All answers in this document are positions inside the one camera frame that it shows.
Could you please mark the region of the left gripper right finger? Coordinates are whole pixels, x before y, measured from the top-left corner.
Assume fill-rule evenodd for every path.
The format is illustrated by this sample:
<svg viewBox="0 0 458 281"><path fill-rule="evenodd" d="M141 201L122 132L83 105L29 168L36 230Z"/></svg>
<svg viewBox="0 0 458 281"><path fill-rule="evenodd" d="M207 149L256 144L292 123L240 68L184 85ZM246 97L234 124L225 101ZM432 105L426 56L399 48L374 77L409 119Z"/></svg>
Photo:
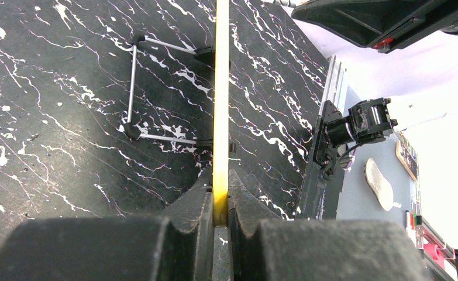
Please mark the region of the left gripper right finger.
<svg viewBox="0 0 458 281"><path fill-rule="evenodd" d="M232 280L429 280L405 231L387 221L293 220L229 172Z"/></svg>

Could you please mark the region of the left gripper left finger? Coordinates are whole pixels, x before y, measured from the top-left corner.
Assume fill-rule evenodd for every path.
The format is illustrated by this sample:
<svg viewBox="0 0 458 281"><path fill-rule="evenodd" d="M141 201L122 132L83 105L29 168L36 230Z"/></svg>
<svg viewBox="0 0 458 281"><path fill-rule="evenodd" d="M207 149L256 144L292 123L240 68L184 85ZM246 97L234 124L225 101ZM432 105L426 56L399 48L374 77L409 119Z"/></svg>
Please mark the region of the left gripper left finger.
<svg viewBox="0 0 458 281"><path fill-rule="evenodd" d="M0 250L0 280L211 280L213 204L207 168L157 214L26 222Z"/></svg>

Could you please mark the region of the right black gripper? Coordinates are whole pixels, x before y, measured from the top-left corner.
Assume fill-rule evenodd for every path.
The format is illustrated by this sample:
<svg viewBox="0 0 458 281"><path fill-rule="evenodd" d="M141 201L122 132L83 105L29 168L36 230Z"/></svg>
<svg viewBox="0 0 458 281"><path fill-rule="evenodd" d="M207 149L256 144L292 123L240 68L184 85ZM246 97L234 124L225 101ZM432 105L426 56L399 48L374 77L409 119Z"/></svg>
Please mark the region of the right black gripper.
<svg viewBox="0 0 458 281"><path fill-rule="evenodd" d="M308 1L293 19L380 53L404 49L436 31L458 36L458 1Z"/></svg>

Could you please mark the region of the yellow framed whiteboard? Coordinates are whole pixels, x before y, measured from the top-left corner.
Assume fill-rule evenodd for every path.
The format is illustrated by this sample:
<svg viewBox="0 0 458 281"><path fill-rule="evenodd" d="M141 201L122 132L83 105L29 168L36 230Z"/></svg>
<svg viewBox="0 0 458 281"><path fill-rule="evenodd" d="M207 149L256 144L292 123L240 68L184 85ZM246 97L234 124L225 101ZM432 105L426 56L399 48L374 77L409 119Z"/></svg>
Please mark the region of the yellow framed whiteboard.
<svg viewBox="0 0 458 281"><path fill-rule="evenodd" d="M229 1L216 2L213 119L213 224L228 225L229 176Z"/></svg>

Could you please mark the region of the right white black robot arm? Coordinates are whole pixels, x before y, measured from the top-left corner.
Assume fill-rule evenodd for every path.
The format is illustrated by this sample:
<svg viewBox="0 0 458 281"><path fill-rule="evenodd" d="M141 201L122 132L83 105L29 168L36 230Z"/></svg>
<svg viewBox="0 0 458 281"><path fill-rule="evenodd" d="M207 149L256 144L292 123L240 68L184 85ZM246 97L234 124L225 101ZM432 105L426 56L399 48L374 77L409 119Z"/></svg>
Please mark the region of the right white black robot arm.
<svg viewBox="0 0 458 281"><path fill-rule="evenodd" d="M388 54L404 49L440 30L458 36L458 1L308 1L296 7L293 19L318 25L342 39ZM382 142L393 133L390 98L357 103L348 116L337 114L330 101L319 119L313 161L325 180L332 180L343 159L338 147L355 142L359 147Z"/></svg>

